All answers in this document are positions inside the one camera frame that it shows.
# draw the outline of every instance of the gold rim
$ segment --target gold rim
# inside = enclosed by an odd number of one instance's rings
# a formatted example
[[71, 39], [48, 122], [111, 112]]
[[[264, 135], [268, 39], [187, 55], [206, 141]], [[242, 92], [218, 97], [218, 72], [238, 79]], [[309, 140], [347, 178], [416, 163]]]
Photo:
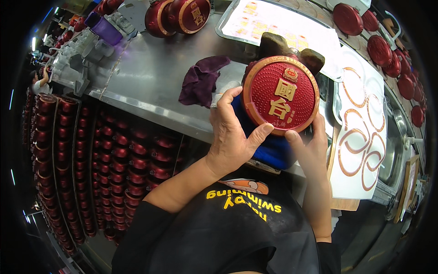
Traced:
[[[312, 75], [310, 70], [308, 70], [308, 68], [306, 66], [304, 66], [302, 63], [300, 63], [299, 61], [297, 61], [293, 58], [290, 58], [287, 56], [272, 56], [272, 57], [268, 57], [268, 58], [261, 60], [260, 62], [256, 63], [252, 67], [252, 69], [248, 73], [248, 76], [245, 79], [244, 88], [243, 88], [243, 98], [244, 98], [245, 108], [249, 110], [249, 112], [252, 115], [252, 118], [259, 125], [261, 125], [263, 123], [267, 123], [267, 121], [256, 111], [253, 103], [251, 102], [250, 90], [251, 90], [251, 85], [252, 85], [252, 82], [253, 82], [256, 74], [266, 65], [272, 64], [275, 62], [286, 62], [286, 63], [293, 64], [293, 65], [297, 66], [299, 69], [301, 69], [307, 75], [307, 77], [309, 77], [310, 82], [312, 83], [313, 90], [315, 92], [315, 105], [313, 106], [312, 114], [309, 117], [309, 119], [307, 120], [307, 122], [305, 122], [303, 125], [301, 125], [295, 129], [296, 132], [303, 131], [306, 127], [308, 127], [312, 123], [313, 119], [316, 116], [316, 113], [318, 112], [319, 108], [317, 106], [319, 106], [319, 88], [318, 88], [318, 85], [316, 83], [315, 77]], [[277, 136], [284, 136], [286, 131], [288, 131], [288, 129], [280, 129], [280, 128], [274, 127], [272, 134], [277, 135]]]
[[[196, 32], [198, 32], [198, 31], [200, 31], [201, 28], [203, 28], [203, 27], [205, 26], [205, 24], [207, 23], [208, 18], [210, 18], [210, 16], [208, 16], [208, 17], [207, 17], [207, 20], [206, 20], [205, 23], [202, 25], [202, 27], [198, 28], [197, 30], [188, 30], [188, 29], [184, 26], [184, 23], [183, 23], [183, 14], [184, 14], [184, 11], [186, 10], [186, 7], [187, 7], [190, 3], [192, 3], [193, 1], [194, 1], [194, 0], [188, 0], [186, 3], [184, 3], [183, 6], [182, 6], [181, 9], [180, 9], [180, 14], [178, 15], [178, 23], [180, 24], [180, 28], [183, 30], [183, 32], [185, 32], [185, 33], [187, 33], [187, 34], [192, 34], [192, 33], [196, 33]], [[205, 0], [205, 1], [208, 3], [208, 5], [209, 5], [209, 7], [210, 7], [210, 9], [211, 9], [212, 7], [211, 7], [211, 5], [210, 5], [210, 1], [209, 1], [209, 0]]]
[[172, 36], [175, 34], [175, 32], [168, 32], [166, 29], [164, 29], [163, 24], [161, 23], [161, 14], [162, 14], [163, 9], [167, 6], [167, 4], [172, 3], [173, 1], [174, 0], [167, 0], [158, 9], [157, 25], [158, 25], [158, 28], [160, 29], [160, 31], [166, 36]]

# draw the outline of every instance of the hand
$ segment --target hand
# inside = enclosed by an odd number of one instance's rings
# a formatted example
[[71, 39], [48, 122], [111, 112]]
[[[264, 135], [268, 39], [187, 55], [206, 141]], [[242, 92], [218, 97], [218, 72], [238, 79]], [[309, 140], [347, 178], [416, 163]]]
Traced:
[[227, 90], [218, 101], [218, 107], [212, 108], [210, 113], [214, 140], [205, 160], [211, 171], [220, 178], [250, 160], [274, 129], [272, 124], [262, 124], [246, 138], [231, 106], [233, 98], [241, 92], [241, 86]]
[[303, 140], [296, 131], [288, 130], [284, 136], [294, 151], [304, 175], [308, 179], [323, 182], [327, 181], [327, 136], [325, 120], [319, 111], [312, 124], [313, 139], [307, 146], [304, 146]]

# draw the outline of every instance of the cartoon print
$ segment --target cartoon print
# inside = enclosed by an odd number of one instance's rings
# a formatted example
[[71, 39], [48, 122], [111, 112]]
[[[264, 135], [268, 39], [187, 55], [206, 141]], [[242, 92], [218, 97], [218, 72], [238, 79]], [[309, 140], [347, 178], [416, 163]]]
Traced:
[[240, 178], [240, 179], [218, 181], [218, 182], [225, 184], [233, 189], [239, 189], [247, 192], [264, 194], [264, 195], [267, 195], [269, 193], [268, 186], [260, 181]]

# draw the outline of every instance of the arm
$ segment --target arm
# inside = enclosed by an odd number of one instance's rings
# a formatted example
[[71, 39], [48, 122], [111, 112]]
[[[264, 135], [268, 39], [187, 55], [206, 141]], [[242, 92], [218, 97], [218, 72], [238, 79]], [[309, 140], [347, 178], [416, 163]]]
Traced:
[[242, 92], [242, 87], [227, 90], [211, 108], [210, 122], [214, 140], [208, 154], [186, 170], [161, 183], [144, 201], [165, 211], [176, 213], [199, 192], [223, 176], [235, 171], [251, 159], [272, 130], [271, 124], [258, 126], [248, 137], [234, 114], [231, 102]]
[[43, 75], [43, 78], [41, 80], [39, 80], [39, 87], [40, 88], [49, 81], [49, 75], [47, 74], [47, 66], [44, 67], [42, 75]]
[[314, 136], [307, 146], [304, 146], [301, 137], [295, 131], [287, 131], [285, 137], [307, 178], [303, 210], [312, 226], [316, 242], [332, 242], [332, 190], [327, 179], [324, 117], [318, 112], [312, 124]]

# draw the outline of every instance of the logo emblem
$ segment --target logo emblem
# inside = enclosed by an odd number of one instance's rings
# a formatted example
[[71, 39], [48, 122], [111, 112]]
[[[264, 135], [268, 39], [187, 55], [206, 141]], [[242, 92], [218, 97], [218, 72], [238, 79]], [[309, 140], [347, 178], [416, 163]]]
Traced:
[[284, 70], [283, 77], [296, 83], [298, 81], [298, 72], [293, 68], [286, 68]]

